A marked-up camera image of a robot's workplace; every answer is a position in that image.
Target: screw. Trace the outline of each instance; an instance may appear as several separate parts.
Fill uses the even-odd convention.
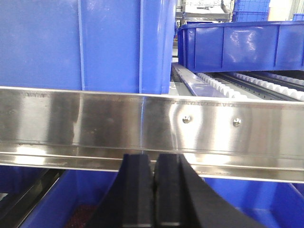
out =
[[[241,125],[241,123],[242,123],[242,120],[239,118],[236,118],[233,120],[233,126],[235,126],[235,127],[239,127]]]
[[[187,123],[189,123],[189,122],[191,121],[191,118],[190,118],[190,116],[186,115],[186,116],[183,117],[182,121],[183,121],[185,124],[187,124]]]

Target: blue plastic crate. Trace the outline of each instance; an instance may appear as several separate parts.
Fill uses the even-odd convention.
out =
[[[230,204],[268,228],[303,228],[304,197],[289,183],[206,178]]]
[[[45,169],[0,166],[0,192],[18,194],[32,185]]]
[[[304,184],[294,184],[294,186],[304,196]]]
[[[190,71],[304,70],[304,21],[183,25],[179,64]]]
[[[116,173],[66,171],[20,228],[62,228],[82,204],[96,205]],[[269,228],[299,228],[304,224],[304,197],[291,184],[207,178],[229,203]]]
[[[267,21],[268,12],[243,12],[233,11],[233,22],[246,22],[246,21]]]
[[[80,205],[97,205],[115,172],[66,171],[20,228],[63,228]]]
[[[269,11],[270,0],[235,0],[234,11],[264,12]]]
[[[176,0],[0,2],[0,85],[169,91]]]
[[[293,20],[304,20],[304,13],[295,13]]]

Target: stainless steel rail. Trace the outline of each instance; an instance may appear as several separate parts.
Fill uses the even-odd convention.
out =
[[[0,163],[117,170],[184,153],[198,174],[304,182],[304,103],[0,87]]]

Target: white roller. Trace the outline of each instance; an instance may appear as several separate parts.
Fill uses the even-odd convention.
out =
[[[263,83],[263,84],[262,84],[262,87],[269,89],[269,88],[270,88],[270,86],[272,86],[272,85],[274,85],[274,83],[271,83],[271,82],[265,82],[265,83]]]
[[[224,87],[222,87],[222,88],[220,89],[220,92],[221,92],[224,96],[226,96],[228,90],[230,90],[230,87],[229,87],[229,86],[224,86]]]
[[[224,95],[225,95],[226,97],[231,98],[233,92],[234,92],[233,89],[224,90]]]
[[[286,86],[278,86],[275,91],[278,92],[278,93],[283,93],[285,90],[287,90],[288,88]]]
[[[220,92],[220,90],[222,89],[222,87],[225,86],[224,84],[218,84],[216,87],[216,90],[218,90]]]
[[[287,89],[287,90],[283,91],[283,94],[287,95],[287,96],[290,96],[292,93],[295,93],[295,92],[297,92],[296,89]]]
[[[292,92],[290,96],[295,99],[300,99],[302,96],[304,96],[304,92],[302,91]]]
[[[249,77],[249,76],[247,76],[247,75],[245,75],[245,76],[244,76],[244,80],[245,80],[245,81],[248,81],[248,80],[249,80],[249,78],[250,78],[250,77]]]
[[[297,83],[297,81],[299,81],[299,79],[291,78],[291,80],[290,80],[290,82],[292,82],[292,83]]]
[[[294,82],[293,83],[300,84],[300,80],[297,79],[297,78],[294,78]]]
[[[254,78],[254,77],[250,77],[250,78],[249,78],[249,82],[253,83],[253,81],[254,81],[255,79],[256,79],[256,78]]]
[[[278,87],[280,87],[280,85],[273,84],[269,86],[269,89],[275,91]]]
[[[267,81],[261,80],[261,81],[258,81],[257,85],[258,86],[263,86],[263,84],[265,84],[265,83],[267,83]]]
[[[282,76],[281,80],[287,81],[288,77]]]
[[[286,81],[287,82],[292,82],[293,78],[292,77],[287,77]]]
[[[257,79],[256,81],[253,81],[253,83],[258,85],[261,81],[263,81],[263,80]]]

